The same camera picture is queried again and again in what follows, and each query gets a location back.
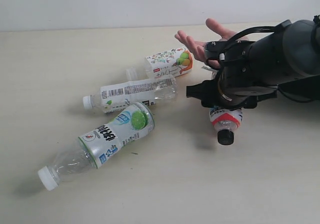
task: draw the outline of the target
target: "palm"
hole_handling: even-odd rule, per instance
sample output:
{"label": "palm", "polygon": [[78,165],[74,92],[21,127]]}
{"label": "palm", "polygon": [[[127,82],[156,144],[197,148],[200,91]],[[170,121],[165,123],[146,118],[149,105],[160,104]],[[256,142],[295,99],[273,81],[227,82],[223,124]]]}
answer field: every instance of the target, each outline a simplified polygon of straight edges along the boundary
{"label": "palm", "polygon": [[[214,19],[207,19],[205,25],[210,30],[221,36],[220,41],[226,41],[236,34],[236,32],[226,29]],[[191,36],[187,36],[182,30],[179,30],[174,37],[184,44],[191,53],[193,53],[196,60],[205,62],[205,50],[203,48],[205,46],[205,42],[195,41]],[[215,68],[219,68],[218,61],[209,61],[209,64]]]}

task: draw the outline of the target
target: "white bottle cap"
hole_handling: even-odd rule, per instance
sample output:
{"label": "white bottle cap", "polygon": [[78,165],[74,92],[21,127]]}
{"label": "white bottle cap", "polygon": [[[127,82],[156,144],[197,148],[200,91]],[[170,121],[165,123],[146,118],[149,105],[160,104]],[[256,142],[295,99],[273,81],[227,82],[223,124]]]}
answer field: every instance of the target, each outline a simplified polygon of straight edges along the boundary
{"label": "white bottle cap", "polygon": [[129,81],[139,80],[138,73],[137,73],[137,71],[136,71],[136,69],[134,67],[126,69],[125,72],[126,72],[126,78]]}
{"label": "white bottle cap", "polygon": [[90,110],[93,108],[92,102],[91,102],[91,95],[89,96],[84,96],[82,98],[83,106],[86,110]]}
{"label": "white bottle cap", "polygon": [[38,170],[38,176],[47,190],[53,190],[58,186],[47,166]]}

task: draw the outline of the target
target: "black bottle cap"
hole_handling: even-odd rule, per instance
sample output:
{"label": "black bottle cap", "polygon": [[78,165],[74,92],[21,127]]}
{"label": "black bottle cap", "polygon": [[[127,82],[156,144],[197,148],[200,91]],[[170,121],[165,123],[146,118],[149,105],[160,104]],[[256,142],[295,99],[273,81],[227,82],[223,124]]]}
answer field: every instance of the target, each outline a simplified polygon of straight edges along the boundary
{"label": "black bottle cap", "polygon": [[218,131],[218,142],[221,145],[231,145],[234,142],[235,134],[230,130],[220,130]]}

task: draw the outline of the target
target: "white wall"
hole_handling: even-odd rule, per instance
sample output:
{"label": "white wall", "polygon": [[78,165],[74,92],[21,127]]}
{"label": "white wall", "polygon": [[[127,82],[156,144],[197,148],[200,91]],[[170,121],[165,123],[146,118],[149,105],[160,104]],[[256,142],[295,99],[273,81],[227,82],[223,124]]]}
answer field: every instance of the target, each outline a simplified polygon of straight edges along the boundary
{"label": "white wall", "polygon": [[311,19],[319,0],[0,0],[0,31]]}

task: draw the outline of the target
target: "barcode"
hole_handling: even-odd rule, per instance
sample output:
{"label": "barcode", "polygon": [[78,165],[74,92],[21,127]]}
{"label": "barcode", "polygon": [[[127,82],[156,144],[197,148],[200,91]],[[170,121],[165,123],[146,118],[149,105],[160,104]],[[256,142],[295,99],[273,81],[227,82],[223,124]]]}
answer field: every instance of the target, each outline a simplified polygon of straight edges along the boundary
{"label": "barcode", "polygon": [[126,95],[130,95],[130,94],[135,94],[135,93],[140,93],[145,91],[151,91],[159,88],[164,88],[166,86],[171,86],[171,85],[173,85],[171,79],[159,80],[153,83],[126,86],[124,88],[124,93]]}
{"label": "barcode", "polygon": [[140,134],[136,133],[133,136],[130,136],[129,139],[126,139],[122,142],[123,146],[128,145],[130,142],[133,142],[140,138]]}
{"label": "barcode", "polygon": [[109,90],[109,97],[111,96],[116,96],[116,95],[123,95],[124,94],[124,89],[120,88],[120,89],[116,89],[116,90]]}

